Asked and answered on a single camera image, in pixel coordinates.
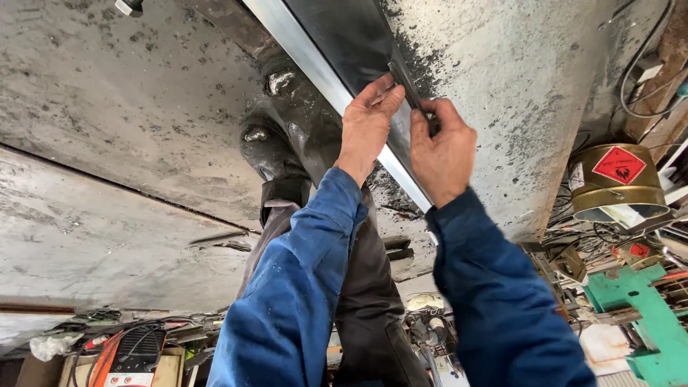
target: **aluminum rail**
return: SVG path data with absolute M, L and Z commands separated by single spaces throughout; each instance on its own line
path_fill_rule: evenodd
M 282 0 L 243 1 L 273 35 L 277 43 L 294 59 L 294 62 L 299 65 L 315 87 L 320 90 L 330 105 L 340 115 L 344 115 L 344 109 L 354 97 L 344 86 L 318 47 L 315 46 L 308 33 L 301 27 L 289 7 Z M 378 161 L 421 211 L 427 212 L 432 207 L 428 197 L 388 145 L 385 144 L 383 151 L 378 156 Z

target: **blue work jacket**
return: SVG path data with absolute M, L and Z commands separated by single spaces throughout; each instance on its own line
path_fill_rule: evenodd
M 227 311 L 208 386 L 321 385 L 349 251 L 367 211 L 356 182 L 330 169 Z M 471 387 L 596 386 L 576 335 L 555 313 L 552 289 L 472 189 L 426 219 L 439 242 L 435 282 L 453 308 Z

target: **brass canister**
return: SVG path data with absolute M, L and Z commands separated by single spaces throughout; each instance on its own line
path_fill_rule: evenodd
M 607 206 L 619 209 L 629 206 L 645 219 L 669 212 L 657 168 L 646 147 L 634 144 L 591 147 L 569 160 L 568 173 L 573 216 L 577 220 L 616 222 L 601 209 Z

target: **bolt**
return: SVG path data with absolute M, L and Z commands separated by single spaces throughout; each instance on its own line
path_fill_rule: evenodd
M 115 6 L 127 16 L 141 17 L 143 16 L 142 3 L 143 0 L 116 0 Z

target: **red label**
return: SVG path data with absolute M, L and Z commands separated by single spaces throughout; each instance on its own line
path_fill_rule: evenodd
M 592 171 L 596 174 L 629 185 L 645 168 L 647 164 L 634 154 L 612 147 L 595 165 Z
M 636 257 L 645 258 L 647 257 L 647 253 L 649 253 L 649 247 L 644 244 L 634 243 L 628 252 Z

